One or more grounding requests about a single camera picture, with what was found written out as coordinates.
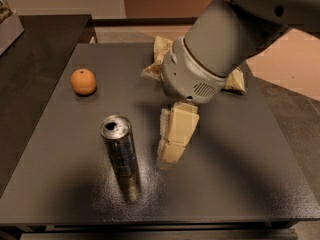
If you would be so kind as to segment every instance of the floor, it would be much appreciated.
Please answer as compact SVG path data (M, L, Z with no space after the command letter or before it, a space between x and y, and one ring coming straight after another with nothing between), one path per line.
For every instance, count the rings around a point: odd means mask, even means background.
M97 27L98 43L128 43L128 42L154 42L155 36L159 35L171 40L184 35L190 26L132 26L132 27ZM291 30L286 35L277 40L271 47L264 52L247 60L253 74L258 78L258 83L262 92L266 96L273 112L279 117L281 113L286 116L290 111L279 111L279 102L284 100L294 102L298 113L292 120L292 127L286 129L288 143L295 153L297 160L304 171L304 174L313 189L316 198L320 202L320 153L318 142L320 136L320 40L298 30ZM313 125L312 136L305 136L308 141L308 148L300 148L304 140L296 143L290 141L290 134L294 135L300 126L304 125L303 113L305 108L311 111L315 124ZM316 240L320 236L319 222L300 222L293 226L300 240Z

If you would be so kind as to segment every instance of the crumpled paper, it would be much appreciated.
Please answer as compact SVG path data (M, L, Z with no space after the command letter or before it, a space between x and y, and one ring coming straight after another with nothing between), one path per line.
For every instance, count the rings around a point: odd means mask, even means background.
M144 68L141 72L141 77L151 80L160 80L160 72L162 68L162 62L165 54L170 50L173 41L156 36L154 47L153 47L153 57L154 62ZM246 93L246 88L244 84L243 72L239 67L234 69L227 78L227 82L224 90L239 91L242 95Z
M0 24L11 15L11 9L7 0L0 0Z

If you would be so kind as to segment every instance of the dark countertop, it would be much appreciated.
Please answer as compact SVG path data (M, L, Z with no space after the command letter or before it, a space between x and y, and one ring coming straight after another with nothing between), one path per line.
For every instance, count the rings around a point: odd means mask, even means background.
M25 31L0 57L0 196L90 18L20 17Z
M319 203L246 65L248 94L222 92L201 106L183 159L168 171L155 168L160 111L172 100L159 83L140 78L152 47L77 46L0 200L0 224L319 219ZM86 98L69 83L79 67L93 70L98 81ZM133 126L139 174L129 181L115 178L100 136L111 114L127 116Z

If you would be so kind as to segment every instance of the aluminum can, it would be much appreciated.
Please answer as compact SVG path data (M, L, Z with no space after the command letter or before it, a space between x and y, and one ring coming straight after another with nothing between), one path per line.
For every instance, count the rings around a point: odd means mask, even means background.
M112 115L103 120L101 135L115 174L132 176L137 168L132 127L125 117Z

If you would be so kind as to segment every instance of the silver can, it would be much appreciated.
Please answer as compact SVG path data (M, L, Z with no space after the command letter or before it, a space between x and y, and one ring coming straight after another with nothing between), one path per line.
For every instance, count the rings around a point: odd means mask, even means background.
M102 122L101 135L116 175L132 176L137 159L129 120L118 115L107 117Z

